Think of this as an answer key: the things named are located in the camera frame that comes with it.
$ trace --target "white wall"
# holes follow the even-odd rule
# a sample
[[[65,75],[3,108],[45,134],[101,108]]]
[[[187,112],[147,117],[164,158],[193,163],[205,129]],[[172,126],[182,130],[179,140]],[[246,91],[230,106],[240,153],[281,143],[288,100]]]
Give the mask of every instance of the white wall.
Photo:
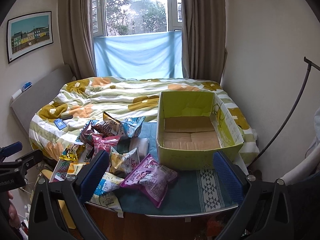
[[[30,52],[8,64],[6,50],[7,21],[17,16],[41,11],[52,11],[54,43]],[[63,65],[63,59],[58,30],[58,0],[17,0],[0,26],[0,147],[16,141],[23,144],[23,150],[13,155],[9,160],[15,160],[31,150],[28,139],[20,130],[9,110],[11,95],[26,82],[36,82],[61,65]],[[28,173],[27,178],[30,182],[34,182],[36,175],[37,170],[33,168]],[[24,216],[24,205],[30,202],[30,195],[18,189],[14,190],[13,193],[13,204],[17,208],[18,214]]]
[[[257,130],[259,149],[289,113],[306,74],[306,56],[320,65],[320,23],[305,0],[226,0],[228,58],[223,88]],[[274,181],[299,164],[315,136],[320,72],[312,69],[288,124],[257,161]]]

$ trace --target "picture frame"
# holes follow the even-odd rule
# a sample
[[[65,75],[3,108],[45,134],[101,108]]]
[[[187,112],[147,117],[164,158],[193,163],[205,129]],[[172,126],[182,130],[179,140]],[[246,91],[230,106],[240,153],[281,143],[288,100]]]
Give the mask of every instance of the picture frame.
[[[8,20],[8,63],[52,43],[52,11],[25,14]]]

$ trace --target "hand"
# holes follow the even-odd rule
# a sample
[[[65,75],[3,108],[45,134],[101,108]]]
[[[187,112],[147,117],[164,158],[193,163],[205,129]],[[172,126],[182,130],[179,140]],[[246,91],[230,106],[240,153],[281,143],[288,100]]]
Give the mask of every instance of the hand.
[[[10,191],[8,191],[8,197],[9,199],[13,199],[13,195]],[[9,207],[9,217],[10,217],[9,225],[12,226],[13,228],[19,229],[21,227],[21,222],[20,222],[17,210],[11,201],[10,201],[10,207]]]

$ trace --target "pink snack bag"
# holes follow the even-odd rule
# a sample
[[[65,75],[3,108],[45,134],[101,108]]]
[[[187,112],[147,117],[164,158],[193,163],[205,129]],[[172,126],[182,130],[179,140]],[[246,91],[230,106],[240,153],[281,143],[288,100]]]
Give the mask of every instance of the pink snack bag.
[[[102,138],[102,136],[99,134],[92,134],[94,145],[94,153],[92,155],[92,158],[94,158],[100,150],[105,150],[110,153],[111,147],[116,146],[120,138],[121,135]]]
[[[167,193],[168,183],[177,175],[177,172],[160,165],[148,154],[120,186],[141,190],[158,208]]]

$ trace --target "green cardboard box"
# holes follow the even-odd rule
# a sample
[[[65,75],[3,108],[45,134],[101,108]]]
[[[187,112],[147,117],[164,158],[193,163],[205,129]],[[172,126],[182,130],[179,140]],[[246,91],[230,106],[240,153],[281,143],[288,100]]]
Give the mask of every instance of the green cardboard box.
[[[243,142],[238,126],[215,93],[161,92],[156,135],[161,164],[174,170],[212,169],[216,150],[233,161]]]

